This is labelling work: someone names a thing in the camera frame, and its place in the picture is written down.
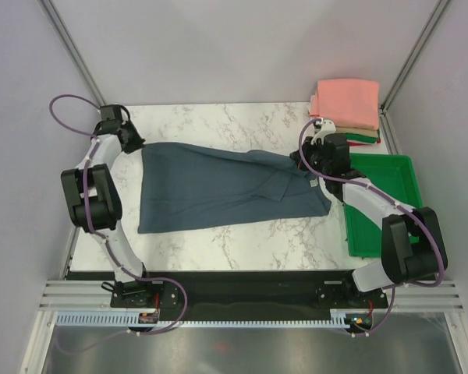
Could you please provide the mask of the blue-grey t-shirt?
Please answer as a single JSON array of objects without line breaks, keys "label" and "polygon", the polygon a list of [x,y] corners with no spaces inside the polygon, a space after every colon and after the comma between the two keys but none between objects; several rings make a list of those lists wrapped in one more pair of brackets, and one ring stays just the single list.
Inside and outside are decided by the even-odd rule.
[{"label": "blue-grey t-shirt", "polygon": [[142,163],[141,234],[325,217],[331,209],[318,179],[276,153],[150,143]]}]

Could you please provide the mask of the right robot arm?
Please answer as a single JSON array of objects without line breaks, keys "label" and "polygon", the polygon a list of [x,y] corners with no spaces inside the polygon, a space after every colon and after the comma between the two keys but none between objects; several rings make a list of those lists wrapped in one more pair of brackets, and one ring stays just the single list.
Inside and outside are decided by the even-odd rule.
[{"label": "right robot arm", "polygon": [[299,169],[323,180],[329,194],[361,211],[381,230],[380,258],[351,270],[342,286],[347,305],[362,305],[370,291],[404,284],[435,288],[442,283],[448,259],[437,214],[394,199],[354,169],[343,135],[300,134],[298,149],[290,157]]}]

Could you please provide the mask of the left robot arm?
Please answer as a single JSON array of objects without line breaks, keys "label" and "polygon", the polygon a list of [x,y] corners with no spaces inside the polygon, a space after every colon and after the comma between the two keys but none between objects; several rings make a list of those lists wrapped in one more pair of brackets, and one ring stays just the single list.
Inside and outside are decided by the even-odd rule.
[{"label": "left robot arm", "polygon": [[144,265],[122,228],[122,201],[111,174],[116,158],[142,149],[144,139],[122,105],[105,105],[100,116],[84,159],[61,174],[66,205],[74,226],[91,236],[107,256],[115,282],[120,286],[132,283],[129,298],[138,306],[147,306],[154,301],[156,289],[139,280]]}]

